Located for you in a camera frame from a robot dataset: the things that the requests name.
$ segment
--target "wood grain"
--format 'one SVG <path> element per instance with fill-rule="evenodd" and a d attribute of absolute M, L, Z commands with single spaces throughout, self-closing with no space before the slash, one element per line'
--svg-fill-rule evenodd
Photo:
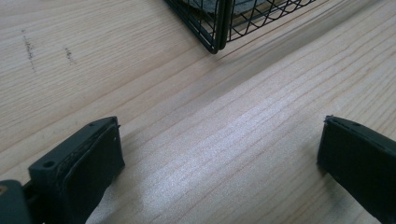
<path fill-rule="evenodd" d="M 164 1 L 0 0 L 0 178 L 114 115 L 88 223 L 376 223 L 316 156 L 326 115 L 396 139 L 395 23 L 318 0 L 210 55 Z"/>

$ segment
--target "black wire basket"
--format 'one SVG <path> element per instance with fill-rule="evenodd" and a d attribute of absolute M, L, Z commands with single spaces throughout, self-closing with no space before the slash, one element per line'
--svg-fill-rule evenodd
<path fill-rule="evenodd" d="M 315 0 L 165 0 L 211 53 Z"/>

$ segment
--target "scratch on wood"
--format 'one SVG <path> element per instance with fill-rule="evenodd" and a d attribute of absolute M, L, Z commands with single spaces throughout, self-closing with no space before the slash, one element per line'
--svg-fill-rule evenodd
<path fill-rule="evenodd" d="M 32 43 L 30 43 L 29 39 L 26 37 L 25 30 L 21 30 L 21 31 L 23 33 L 23 42 L 26 47 L 28 59 L 30 61 L 30 64 L 32 65 L 32 69 L 35 71 L 35 65 L 33 64 L 33 58 L 35 57 L 35 55 L 33 54 L 33 49 L 35 47 L 32 45 Z"/>
<path fill-rule="evenodd" d="M 69 60 L 70 64 L 72 63 L 76 63 L 73 58 L 72 58 L 72 51 L 70 51 L 69 48 L 64 48 L 64 50 L 66 50 L 66 57 Z"/>

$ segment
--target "black object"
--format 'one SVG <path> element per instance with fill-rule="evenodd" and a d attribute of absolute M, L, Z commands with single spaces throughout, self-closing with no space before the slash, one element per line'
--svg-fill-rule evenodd
<path fill-rule="evenodd" d="M 316 0 L 165 0 L 211 53 Z"/>
<path fill-rule="evenodd" d="M 382 223 L 396 223 L 396 142 L 356 122 L 326 117 L 318 165 Z"/>
<path fill-rule="evenodd" d="M 29 167 L 31 181 L 0 181 L 0 223 L 85 223 L 125 166 L 116 117 L 83 127 Z"/>

